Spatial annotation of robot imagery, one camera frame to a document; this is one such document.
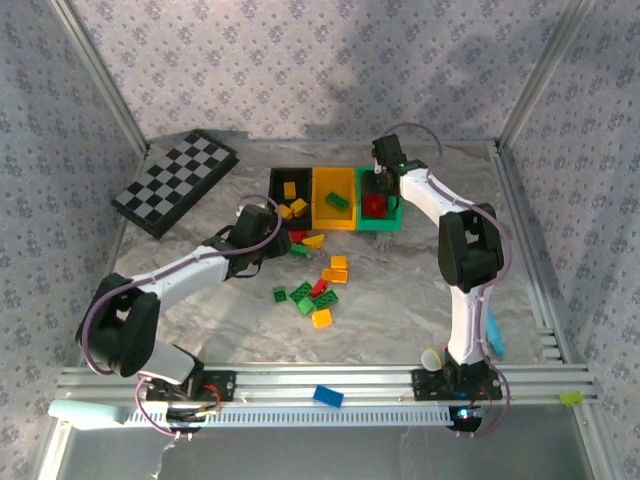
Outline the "cyan plastic object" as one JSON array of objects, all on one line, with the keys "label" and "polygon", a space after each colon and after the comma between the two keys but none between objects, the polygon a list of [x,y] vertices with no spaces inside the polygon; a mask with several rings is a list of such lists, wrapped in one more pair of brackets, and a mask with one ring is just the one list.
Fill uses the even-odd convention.
[{"label": "cyan plastic object", "polygon": [[494,354],[497,357],[503,357],[505,355],[505,348],[502,335],[496,317],[491,309],[487,312],[486,338]]}]

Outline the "black and white chessboard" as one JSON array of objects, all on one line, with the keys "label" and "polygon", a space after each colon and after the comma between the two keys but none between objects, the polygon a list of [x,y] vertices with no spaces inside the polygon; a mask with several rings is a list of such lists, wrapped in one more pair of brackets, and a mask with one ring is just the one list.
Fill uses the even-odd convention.
[{"label": "black and white chessboard", "polygon": [[117,195],[112,205],[159,239],[238,162],[236,150],[192,131]]}]

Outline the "aluminium front rail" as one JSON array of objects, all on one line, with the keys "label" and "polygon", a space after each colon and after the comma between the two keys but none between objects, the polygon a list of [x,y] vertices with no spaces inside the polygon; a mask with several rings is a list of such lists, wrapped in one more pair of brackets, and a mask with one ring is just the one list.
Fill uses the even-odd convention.
[{"label": "aluminium front rail", "polygon": [[[345,406],[378,406],[414,402],[413,365],[238,364],[231,406],[309,406],[318,385],[344,395]],[[501,365],[516,405],[554,404],[559,396],[580,392],[592,403],[602,387],[581,364]],[[134,377],[100,377],[80,367],[59,377],[55,397],[101,404],[132,404]]]}]

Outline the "aluminium frame post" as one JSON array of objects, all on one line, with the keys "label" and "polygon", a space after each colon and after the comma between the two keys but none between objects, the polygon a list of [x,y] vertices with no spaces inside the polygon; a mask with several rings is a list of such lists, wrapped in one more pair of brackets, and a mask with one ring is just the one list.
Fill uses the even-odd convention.
[{"label": "aluminium frame post", "polygon": [[137,122],[110,74],[106,63],[90,38],[71,0],[47,0],[61,22],[69,40],[76,49],[80,60],[93,79],[96,87],[114,115],[124,135],[136,154],[144,159],[148,152],[148,142],[141,133]]},{"label": "aluminium frame post", "polygon": [[567,0],[496,140],[502,153],[515,143],[579,28],[598,0]]}]

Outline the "light blue foam block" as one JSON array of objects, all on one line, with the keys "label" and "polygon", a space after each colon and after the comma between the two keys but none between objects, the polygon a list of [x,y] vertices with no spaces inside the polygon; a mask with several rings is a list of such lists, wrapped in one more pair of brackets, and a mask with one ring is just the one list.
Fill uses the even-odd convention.
[{"label": "light blue foam block", "polygon": [[122,426],[129,416],[129,409],[123,406],[56,399],[50,404],[48,414],[78,430],[96,430]]}]

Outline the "blue lego brick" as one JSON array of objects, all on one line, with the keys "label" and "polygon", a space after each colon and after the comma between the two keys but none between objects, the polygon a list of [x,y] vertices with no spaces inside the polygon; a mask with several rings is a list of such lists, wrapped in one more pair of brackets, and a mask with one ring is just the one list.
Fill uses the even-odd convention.
[{"label": "blue lego brick", "polygon": [[340,408],[344,400],[344,394],[326,386],[317,385],[313,400],[333,408]]}]

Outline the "green plastic bin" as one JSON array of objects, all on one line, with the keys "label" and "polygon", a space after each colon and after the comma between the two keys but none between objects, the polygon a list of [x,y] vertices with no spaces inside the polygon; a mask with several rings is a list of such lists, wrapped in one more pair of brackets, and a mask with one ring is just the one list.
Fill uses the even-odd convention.
[{"label": "green plastic bin", "polygon": [[386,214],[382,218],[374,218],[365,214],[366,196],[364,190],[364,180],[373,173],[372,167],[360,166],[355,168],[356,175],[356,198],[357,198],[357,231],[368,232],[395,232],[402,226],[403,201],[395,197],[388,197]]}]

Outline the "yellow plastic bin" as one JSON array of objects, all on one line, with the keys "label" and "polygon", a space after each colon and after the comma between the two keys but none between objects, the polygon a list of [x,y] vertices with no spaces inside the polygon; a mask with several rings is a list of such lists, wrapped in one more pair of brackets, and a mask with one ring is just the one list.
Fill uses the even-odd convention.
[{"label": "yellow plastic bin", "polygon": [[[326,201],[330,193],[335,193],[348,202],[344,211],[334,208]],[[356,229],[356,182],[353,167],[314,167],[311,199],[314,230],[354,231]]]}]

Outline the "black plastic bin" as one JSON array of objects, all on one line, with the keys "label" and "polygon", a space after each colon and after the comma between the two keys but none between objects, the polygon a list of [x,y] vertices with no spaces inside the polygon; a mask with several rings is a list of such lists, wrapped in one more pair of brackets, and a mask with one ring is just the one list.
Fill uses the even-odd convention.
[{"label": "black plastic bin", "polygon": [[[296,196],[292,199],[285,198],[285,184],[292,182],[295,186]],[[283,220],[283,227],[288,230],[310,230],[311,219],[311,193],[312,193],[312,169],[311,168],[272,168],[269,177],[268,197],[278,205],[289,207],[295,200],[302,199],[307,210],[300,217],[293,216],[290,220]]]}]

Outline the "aluminium side rail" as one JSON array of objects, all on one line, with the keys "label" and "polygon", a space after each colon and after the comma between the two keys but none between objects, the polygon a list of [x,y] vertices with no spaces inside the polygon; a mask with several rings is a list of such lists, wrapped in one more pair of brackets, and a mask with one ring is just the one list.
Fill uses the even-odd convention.
[{"label": "aluminium side rail", "polygon": [[490,142],[488,150],[511,219],[511,232],[517,245],[516,263],[524,270],[526,277],[532,312],[542,345],[541,356],[551,364],[572,363],[571,349],[564,337],[551,289],[537,256],[537,242],[528,221],[528,201],[520,188],[521,182],[512,164],[513,156],[509,151],[503,152],[496,142]]},{"label": "aluminium side rail", "polygon": [[[149,161],[149,152],[150,152],[150,149],[147,149],[147,152],[140,159],[140,161],[138,163],[138,166],[136,167],[135,174],[134,174],[134,178],[135,179],[137,179],[147,169],[147,163]],[[111,250],[109,251],[107,265],[105,267],[105,271],[103,272],[103,277],[104,278],[109,276],[115,269],[115,265],[116,265],[116,262],[117,262],[117,260],[119,258],[121,246],[122,246],[122,243],[123,243],[123,238],[124,238],[124,235],[126,233],[128,224],[129,224],[129,220],[124,216],[122,216],[118,220],[117,230],[116,230],[116,237],[115,237],[114,243],[113,243],[113,245],[111,247]],[[107,363],[102,362],[100,360],[97,360],[96,358],[93,358],[92,360],[89,360],[89,357],[91,356],[91,351],[90,351],[89,347],[85,347],[84,344],[83,344],[83,332],[84,332],[85,323],[90,317],[90,312],[92,311],[92,309],[94,307],[94,304],[100,298],[101,298],[101,295],[99,295],[98,292],[95,292],[93,298],[89,302],[87,311],[84,314],[84,317],[83,317],[83,319],[82,319],[82,321],[81,321],[81,323],[80,323],[80,325],[78,327],[78,330],[76,332],[75,341],[76,341],[76,343],[78,344],[78,346],[79,346],[79,348],[81,350],[81,354],[80,354],[80,357],[79,357],[79,360],[78,360],[78,365],[86,364],[91,371],[93,371],[94,373],[97,373],[98,375],[102,375],[102,370],[105,370],[105,375],[112,375],[112,374],[114,374],[114,371],[113,371],[112,368],[110,368],[108,366]]]}]

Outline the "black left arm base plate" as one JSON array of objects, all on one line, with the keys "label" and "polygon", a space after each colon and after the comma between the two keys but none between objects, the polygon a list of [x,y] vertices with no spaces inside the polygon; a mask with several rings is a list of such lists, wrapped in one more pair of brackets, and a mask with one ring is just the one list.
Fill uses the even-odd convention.
[{"label": "black left arm base plate", "polygon": [[233,370],[202,370],[179,385],[153,380],[147,389],[148,401],[212,403],[234,399],[236,372]]}]

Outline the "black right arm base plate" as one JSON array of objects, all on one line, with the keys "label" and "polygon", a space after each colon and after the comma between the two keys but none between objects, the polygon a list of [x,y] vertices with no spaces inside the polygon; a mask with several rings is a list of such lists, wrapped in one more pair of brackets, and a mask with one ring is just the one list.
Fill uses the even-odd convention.
[{"label": "black right arm base plate", "polygon": [[452,370],[411,371],[411,388],[416,401],[467,401],[476,396],[483,400],[501,400],[503,392],[497,374],[488,370],[480,374],[458,375]]}]

